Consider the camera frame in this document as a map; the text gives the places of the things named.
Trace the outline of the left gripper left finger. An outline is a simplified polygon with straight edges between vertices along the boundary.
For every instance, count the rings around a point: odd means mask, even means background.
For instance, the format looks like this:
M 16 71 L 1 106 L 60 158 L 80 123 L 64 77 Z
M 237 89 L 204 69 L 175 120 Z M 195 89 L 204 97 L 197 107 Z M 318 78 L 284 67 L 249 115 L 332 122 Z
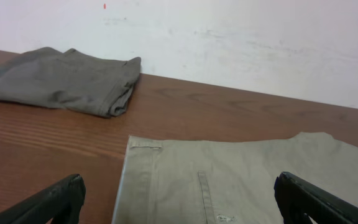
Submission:
M 86 187 L 72 174 L 0 213 L 0 224 L 78 224 Z

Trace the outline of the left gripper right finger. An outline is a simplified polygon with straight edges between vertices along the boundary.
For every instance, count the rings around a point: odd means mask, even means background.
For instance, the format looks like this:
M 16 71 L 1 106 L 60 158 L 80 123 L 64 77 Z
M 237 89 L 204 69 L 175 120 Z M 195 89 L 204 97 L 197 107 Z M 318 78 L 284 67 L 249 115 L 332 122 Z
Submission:
M 357 207 L 290 172 L 276 178 L 274 191 L 284 224 L 358 224 Z

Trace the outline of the beige khaki shorts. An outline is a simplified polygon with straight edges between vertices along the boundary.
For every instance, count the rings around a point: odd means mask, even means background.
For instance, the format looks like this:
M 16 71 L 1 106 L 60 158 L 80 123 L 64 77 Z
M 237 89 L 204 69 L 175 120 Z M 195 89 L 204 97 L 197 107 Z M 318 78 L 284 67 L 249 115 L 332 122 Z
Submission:
M 114 223 L 281 223 L 284 171 L 358 207 L 358 147 L 326 133 L 253 142 L 128 140 Z

